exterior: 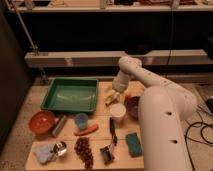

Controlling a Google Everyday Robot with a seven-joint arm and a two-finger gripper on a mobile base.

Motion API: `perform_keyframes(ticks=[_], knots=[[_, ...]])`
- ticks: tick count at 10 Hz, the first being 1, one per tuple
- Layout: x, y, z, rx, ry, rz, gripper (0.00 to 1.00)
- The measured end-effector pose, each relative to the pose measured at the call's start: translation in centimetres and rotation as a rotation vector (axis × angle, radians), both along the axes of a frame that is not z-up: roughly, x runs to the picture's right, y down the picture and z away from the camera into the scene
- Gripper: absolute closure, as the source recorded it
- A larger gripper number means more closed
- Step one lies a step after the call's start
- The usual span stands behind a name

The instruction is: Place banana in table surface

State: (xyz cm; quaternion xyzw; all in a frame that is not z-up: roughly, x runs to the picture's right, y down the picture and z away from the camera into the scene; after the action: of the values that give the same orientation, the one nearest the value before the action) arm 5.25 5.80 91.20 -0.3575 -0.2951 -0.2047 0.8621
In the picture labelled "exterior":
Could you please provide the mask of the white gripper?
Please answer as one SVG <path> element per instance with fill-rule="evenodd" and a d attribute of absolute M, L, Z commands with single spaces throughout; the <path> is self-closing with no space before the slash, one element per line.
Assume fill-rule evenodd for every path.
<path fill-rule="evenodd" d="M 128 84 L 129 76 L 119 71 L 117 76 L 113 79 L 112 88 L 119 93 L 123 93 L 128 88 Z"/>

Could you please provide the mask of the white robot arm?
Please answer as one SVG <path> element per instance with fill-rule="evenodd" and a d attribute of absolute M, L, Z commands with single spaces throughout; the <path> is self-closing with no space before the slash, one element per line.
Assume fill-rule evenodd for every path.
<path fill-rule="evenodd" d="M 196 112 L 197 98 L 181 85 L 142 67 L 142 61 L 122 56 L 112 87 L 123 93 L 131 78 L 145 86 L 138 107 L 144 171 L 194 171 L 181 121 Z"/>

